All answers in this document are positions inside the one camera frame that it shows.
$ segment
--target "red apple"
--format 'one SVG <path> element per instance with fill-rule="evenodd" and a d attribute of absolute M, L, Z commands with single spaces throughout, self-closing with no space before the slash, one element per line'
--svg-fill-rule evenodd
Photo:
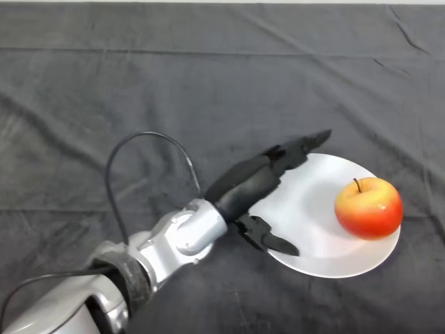
<path fill-rule="evenodd" d="M 346 186 L 335 201 L 335 214 L 350 233 L 379 239 L 402 223 L 403 203 L 396 188 L 385 180 L 367 177 Z"/>

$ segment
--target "white plate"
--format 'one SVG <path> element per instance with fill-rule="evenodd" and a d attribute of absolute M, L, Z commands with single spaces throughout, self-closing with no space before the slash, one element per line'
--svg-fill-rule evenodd
<path fill-rule="evenodd" d="M 365 241 L 346 232 L 335 216 L 335 198 L 354 177 L 375 175 L 349 160 L 316 153 L 285 172 L 278 189 L 250 214 L 262 217 L 273 234 L 297 246 L 300 257 L 269 253 L 296 271 L 326 278 L 360 275 L 385 261 L 396 247 L 400 228 L 384 239 Z"/>

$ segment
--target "robotic arm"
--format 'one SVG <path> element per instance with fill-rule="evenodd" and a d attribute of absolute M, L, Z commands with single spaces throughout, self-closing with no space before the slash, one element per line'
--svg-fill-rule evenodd
<path fill-rule="evenodd" d="M 151 231 L 129 238 L 128 245 L 102 244 L 90 268 L 112 268 L 103 275 L 63 281 L 11 324 L 8 334 L 118 334 L 166 280 L 186 264 L 206 257 L 213 242 L 234 223 L 254 247 L 298 256 L 290 242 L 276 237 L 249 208 L 272 193 L 286 170 L 297 168 L 307 154 L 329 139 L 330 130 L 276 145 L 236 164 L 217 180 L 204 198 L 182 211 L 166 214 Z"/>

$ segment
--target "black cable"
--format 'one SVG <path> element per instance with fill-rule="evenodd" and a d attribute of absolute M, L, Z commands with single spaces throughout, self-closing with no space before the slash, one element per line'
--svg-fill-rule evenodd
<path fill-rule="evenodd" d="M 108 157 L 108 161 L 106 162 L 105 167 L 105 187 L 106 187 L 106 194 L 108 196 L 108 200 L 110 201 L 111 208 L 113 209 L 113 213 L 115 215 L 116 221 L 118 221 L 119 229 L 122 234 L 122 238 L 124 240 L 124 243 L 126 245 L 129 244 L 129 235 L 127 232 L 127 229 L 125 228 L 125 224 L 122 220 L 122 217 L 120 215 L 120 211 L 118 209 L 118 206 L 116 205 L 116 201 L 113 195 L 113 191 L 111 190 L 110 185 L 110 173 L 111 173 L 111 165 L 113 164 L 114 158 L 116 154 L 118 153 L 119 149 L 128 141 L 131 139 L 138 137 L 138 136 L 158 136 L 161 138 L 164 138 L 167 141 L 170 141 L 172 144 L 176 145 L 181 153 L 186 158 L 188 168 L 190 170 L 190 173 L 192 175 L 193 181 L 195 183 L 196 189 L 198 190 L 199 195 L 201 196 L 201 186 L 197 179 L 195 167 L 193 166 L 193 162 L 189 155 L 187 154 L 187 151 L 179 144 L 175 139 L 167 136 L 166 134 L 161 134 L 158 132 L 152 132 L 152 131 L 143 131 L 143 132 L 136 132 L 134 134 L 130 134 L 129 136 L 122 139 L 111 151 L 110 156 Z M 36 276 L 34 278 L 29 278 L 27 280 L 24 280 L 21 282 L 18 286 L 16 286 L 14 289 L 12 289 L 7 295 L 5 300 L 3 301 L 3 305 L 1 306 L 1 312 L 0 312 L 0 333 L 3 332 L 3 321 L 6 314 L 6 308 L 8 307 L 8 304 L 11 300 L 11 298 L 19 291 L 21 288 L 27 286 L 28 284 L 39 282 L 41 280 L 46 279 L 54 279 L 54 278 L 67 278 L 67 277 L 74 277 L 74 276 L 90 276 L 90 275 L 99 275 L 102 273 L 106 273 L 109 271 L 110 268 L 99 268 L 99 269 L 87 269 L 87 270 L 80 270 L 80 271 L 65 271 L 60 273 L 46 273 L 45 275 Z"/>
<path fill-rule="evenodd" d="M 7 295 L 5 300 L 3 301 L 3 305 L 1 306 L 1 312 L 0 312 L 0 333 L 3 332 L 3 321 L 5 319 L 6 314 L 6 308 L 8 307 L 8 304 L 12 297 L 19 291 L 21 288 L 27 286 L 28 284 L 39 282 L 41 280 L 48 280 L 48 279 L 54 279 L 54 278 L 66 278 L 66 277 L 73 277 L 73 276 L 91 276 L 91 275 L 99 275 L 106 273 L 110 271 L 111 268 L 104 267 L 104 268 L 98 268 L 98 269 L 86 269 L 86 270 L 78 270 L 78 271 L 62 271 L 60 273 L 46 273 L 44 275 L 36 276 L 33 278 L 28 278 L 27 280 L 24 280 L 18 286 L 16 286 L 14 289 L 12 289 Z"/>
<path fill-rule="evenodd" d="M 113 191 L 111 190 L 111 185 L 110 185 L 110 173 L 111 173 L 111 165 L 114 161 L 114 158 L 116 156 L 116 154 L 119 152 L 120 148 L 127 143 L 128 141 L 130 141 L 131 139 L 135 138 L 135 137 L 139 137 L 139 136 L 158 136 L 161 137 L 167 141 L 170 141 L 172 144 L 176 145 L 179 150 L 181 151 L 181 153 L 184 155 L 184 157 L 186 158 L 187 164 L 188 164 L 188 168 L 190 170 L 190 173 L 192 175 L 193 181 L 195 183 L 196 189 L 199 192 L 199 195 L 201 196 L 201 186 L 199 181 L 197 180 L 197 176 L 196 176 L 196 172 L 195 172 L 195 168 L 193 167 L 193 162 L 190 159 L 189 155 L 187 154 L 187 152 L 185 151 L 185 149 L 181 146 L 181 144 L 179 144 L 175 139 L 167 136 L 166 134 L 161 134 L 159 132 L 153 132 L 153 131 L 142 131 L 142 132 L 136 132 L 134 134 L 130 134 L 129 136 L 125 137 L 124 139 L 122 139 L 111 151 L 110 156 L 108 157 L 108 161 L 106 162 L 106 167 L 105 167 L 105 188 L 106 188 L 106 194 L 108 196 L 108 200 L 110 201 L 110 205 L 111 205 L 111 209 L 113 210 L 114 216 L 116 218 L 116 221 L 118 222 L 119 225 L 119 229 L 120 229 L 120 233 L 122 235 L 122 239 L 124 241 L 124 244 L 126 244 L 128 246 L 129 244 L 129 235 L 127 232 L 127 228 L 125 227 L 124 221 L 122 220 L 122 216 L 120 215 L 120 211 L 118 209 L 118 206 L 116 204 L 114 195 L 113 195 Z"/>

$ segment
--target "dark gray cloth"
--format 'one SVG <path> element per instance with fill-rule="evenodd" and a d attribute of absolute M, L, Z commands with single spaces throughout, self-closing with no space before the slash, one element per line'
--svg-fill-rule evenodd
<path fill-rule="evenodd" d="M 313 278 L 230 233 L 130 333 L 443 333 L 444 22 L 433 6 L 0 4 L 2 296 L 120 240 L 102 173 L 123 136 L 177 139 L 206 188 L 242 158 L 332 128 L 319 152 L 400 189 L 389 259 Z M 180 154 L 153 138 L 119 153 L 113 187 L 130 232 L 195 196 Z M 9 320 L 54 283 L 17 295 Z"/>

